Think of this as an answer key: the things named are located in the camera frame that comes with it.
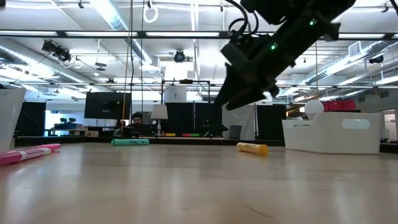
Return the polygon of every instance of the red object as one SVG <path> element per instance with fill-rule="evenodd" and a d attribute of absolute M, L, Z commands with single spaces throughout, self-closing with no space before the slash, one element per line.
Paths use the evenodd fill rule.
<path fill-rule="evenodd" d="M 42 146 L 28 147 L 20 150 L 13 150 L 0 154 L 0 165 L 8 165 L 50 154 L 52 151 L 61 148 L 60 144 L 47 144 Z"/>
<path fill-rule="evenodd" d="M 355 102 L 353 100 L 336 100 L 323 102 L 325 112 L 328 111 L 342 111 L 342 110 L 355 110 Z"/>

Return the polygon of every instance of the white ball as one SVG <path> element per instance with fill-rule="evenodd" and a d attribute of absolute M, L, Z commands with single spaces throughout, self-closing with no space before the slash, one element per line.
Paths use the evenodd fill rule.
<path fill-rule="evenodd" d="M 318 114 L 318 113 L 323 113 L 324 107 L 321 102 L 318 100 L 311 100 L 307 104 L 305 104 L 305 114 L 308 116 L 309 120 L 312 120 L 312 118 Z"/>

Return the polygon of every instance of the pink marker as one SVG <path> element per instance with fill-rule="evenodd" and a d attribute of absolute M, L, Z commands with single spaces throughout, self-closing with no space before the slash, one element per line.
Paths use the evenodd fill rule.
<path fill-rule="evenodd" d="M 60 145 L 56 146 L 56 144 L 51 144 L 51 145 L 47 145 L 47 146 L 50 148 L 48 148 L 48 147 L 37 148 L 38 146 L 36 146 L 36 147 L 32 147 L 32 148 L 23 149 L 20 151 L 14 150 L 14 151 L 2 153 L 2 154 L 0 154 L 0 166 L 14 164 L 14 163 L 24 161 L 27 159 L 45 156 L 45 155 L 50 154 L 52 151 L 60 148 Z"/>

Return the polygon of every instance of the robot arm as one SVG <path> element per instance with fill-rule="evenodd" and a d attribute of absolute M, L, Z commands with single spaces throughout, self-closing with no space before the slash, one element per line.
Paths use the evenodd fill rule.
<path fill-rule="evenodd" d="M 231 63 L 216 105 L 233 110 L 265 98 L 279 89 L 275 79 L 320 37 L 338 40 L 340 23 L 331 21 L 352 7 L 356 0 L 241 0 L 241 6 L 226 0 L 244 14 L 243 26 L 230 32 L 230 42 L 221 53 Z M 248 12 L 258 13 L 269 24 L 282 24 L 274 35 L 245 34 Z"/>

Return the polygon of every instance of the black monitor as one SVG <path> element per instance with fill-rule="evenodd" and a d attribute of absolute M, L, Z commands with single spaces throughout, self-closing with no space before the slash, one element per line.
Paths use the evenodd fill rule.
<path fill-rule="evenodd" d="M 87 93 L 85 118 L 94 119 L 129 119 L 131 93 Z"/>

